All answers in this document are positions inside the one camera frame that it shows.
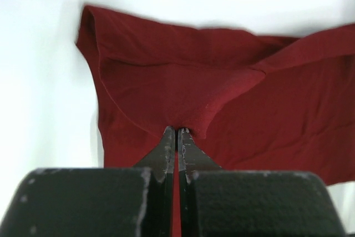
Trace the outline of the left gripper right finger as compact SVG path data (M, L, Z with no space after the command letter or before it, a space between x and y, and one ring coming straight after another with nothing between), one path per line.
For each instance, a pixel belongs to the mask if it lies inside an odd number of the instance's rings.
M315 174L224 170L186 128L177 147L182 236L346 236Z

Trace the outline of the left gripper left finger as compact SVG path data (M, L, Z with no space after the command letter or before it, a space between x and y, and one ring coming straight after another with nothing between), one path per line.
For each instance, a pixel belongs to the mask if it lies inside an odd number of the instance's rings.
M175 130L131 168L47 168L28 173L2 236L172 236Z

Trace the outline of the dark red t shirt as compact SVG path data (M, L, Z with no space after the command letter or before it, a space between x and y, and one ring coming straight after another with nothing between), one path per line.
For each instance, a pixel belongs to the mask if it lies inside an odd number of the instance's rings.
M133 167L175 130L172 236L182 236L182 128L224 170L354 180L353 24L263 36L85 6L76 45L98 97L105 167Z

